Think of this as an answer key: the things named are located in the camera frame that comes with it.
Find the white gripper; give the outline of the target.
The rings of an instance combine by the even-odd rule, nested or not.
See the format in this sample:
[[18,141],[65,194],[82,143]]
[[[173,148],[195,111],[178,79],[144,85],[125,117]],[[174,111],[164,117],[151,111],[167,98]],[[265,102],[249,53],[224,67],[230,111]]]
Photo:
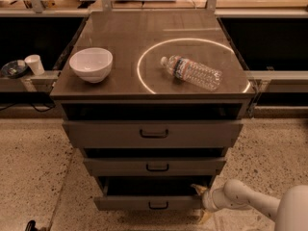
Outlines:
[[191,187],[196,190],[198,195],[202,195],[202,204],[205,208],[200,211],[199,224],[206,223],[212,216],[212,212],[217,212],[231,206],[230,199],[225,195],[223,188],[208,190],[207,187],[197,184],[191,184]]

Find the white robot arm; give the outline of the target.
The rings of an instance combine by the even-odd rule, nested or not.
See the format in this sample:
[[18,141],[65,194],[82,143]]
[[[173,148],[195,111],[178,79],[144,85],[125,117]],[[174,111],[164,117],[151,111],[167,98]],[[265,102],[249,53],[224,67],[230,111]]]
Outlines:
[[196,184],[191,187],[201,197],[206,219],[222,209],[253,208],[274,222],[274,231],[308,231],[307,185],[291,187],[280,199],[256,192],[237,179],[229,179],[214,190]]

